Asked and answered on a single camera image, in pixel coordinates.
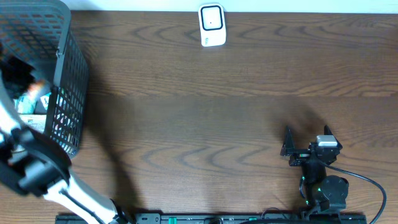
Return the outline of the teal wet wipes pack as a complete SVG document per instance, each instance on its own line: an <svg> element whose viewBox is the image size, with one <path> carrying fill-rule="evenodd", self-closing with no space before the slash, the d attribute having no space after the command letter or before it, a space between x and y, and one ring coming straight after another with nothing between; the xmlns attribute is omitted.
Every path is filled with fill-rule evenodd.
<svg viewBox="0 0 398 224"><path fill-rule="evenodd" d="M19 114L46 114L50 95L51 93L47 93L38 100L32 100L27 95L23 95L18 100L14 100L15 108Z"/></svg>

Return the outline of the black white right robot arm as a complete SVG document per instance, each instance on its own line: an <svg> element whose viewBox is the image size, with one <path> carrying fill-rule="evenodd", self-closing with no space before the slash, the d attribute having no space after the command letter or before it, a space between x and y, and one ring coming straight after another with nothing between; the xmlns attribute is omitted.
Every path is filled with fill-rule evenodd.
<svg viewBox="0 0 398 224"><path fill-rule="evenodd" d="M289 157L289 165L300 167L302 177L299 192L310 211L314 213L338 213L346 208L349 183L345 178L327 175L326 167L334 163L343 146L328 126L306 149L295 147L290 128L285 129L281 156Z"/></svg>

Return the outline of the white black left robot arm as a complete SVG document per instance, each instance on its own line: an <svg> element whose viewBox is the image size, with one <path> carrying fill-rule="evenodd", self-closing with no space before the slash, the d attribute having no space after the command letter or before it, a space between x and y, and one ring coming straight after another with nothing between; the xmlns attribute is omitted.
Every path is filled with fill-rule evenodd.
<svg viewBox="0 0 398 224"><path fill-rule="evenodd" d="M74 173L69 156L59 144L21 120L4 85L1 134L1 183L11 190L58 203L87 223L136 222Z"/></svg>

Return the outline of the orange snack packet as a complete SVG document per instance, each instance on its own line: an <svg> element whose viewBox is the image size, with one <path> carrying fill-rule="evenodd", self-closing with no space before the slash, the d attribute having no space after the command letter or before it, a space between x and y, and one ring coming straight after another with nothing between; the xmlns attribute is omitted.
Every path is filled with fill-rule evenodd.
<svg viewBox="0 0 398 224"><path fill-rule="evenodd" d="M46 94L47 87L45 80L38 80L31 83L28 87L27 96L30 100L38 100L41 96Z"/></svg>

